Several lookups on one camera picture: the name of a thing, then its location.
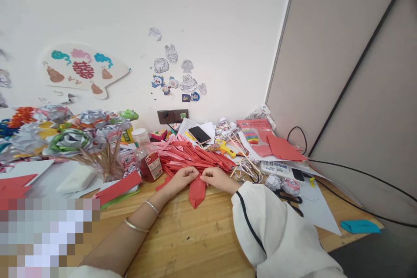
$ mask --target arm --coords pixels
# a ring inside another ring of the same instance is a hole
[[[152,195],[148,201],[156,207],[158,212],[161,212],[164,205],[193,181],[198,174],[199,172],[195,167],[180,169],[171,181]],[[143,203],[128,217],[128,221],[140,229],[149,230],[156,218],[157,214],[153,208],[149,204]],[[123,275],[145,237],[146,233],[136,231],[122,223],[105,237],[79,266],[93,266]]]
[[[259,278],[278,273],[282,277],[345,277],[339,264],[321,247],[315,227],[264,185],[240,185],[219,168],[206,169],[201,179],[233,195],[236,235]],[[242,200],[265,252],[246,222]]]

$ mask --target silver bangle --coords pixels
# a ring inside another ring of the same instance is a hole
[[[133,225],[131,222],[129,222],[129,220],[127,219],[127,217],[125,219],[125,224],[128,225],[133,230],[136,230],[137,232],[143,232],[143,233],[148,233],[149,232],[149,230],[143,230],[142,228],[139,228],[139,227]]]
[[[153,208],[153,210],[155,211],[155,213],[158,215],[158,217],[159,217],[159,212],[158,212],[158,210],[156,209],[156,207],[151,203],[151,202],[149,202],[149,201],[145,201],[144,203],[146,203],[146,204],[149,204],[149,206],[151,207],[151,208]]]

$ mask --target sauce bottle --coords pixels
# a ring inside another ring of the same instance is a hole
[[[146,182],[154,182],[162,175],[158,148],[151,144],[145,128],[133,130],[132,138],[139,144],[139,149],[136,149],[134,155],[139,164],[142,178]]]

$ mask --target white bottle cap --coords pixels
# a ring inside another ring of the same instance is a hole
[[[148,132],[145,128],[138,128],[132,131],[132,138],[135,142],[149,141]]]

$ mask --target bottle label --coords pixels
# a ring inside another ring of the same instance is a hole
[[[146,164],[155,180],[162,175],[162,166],[158,151],[154,151],[146,157]]]

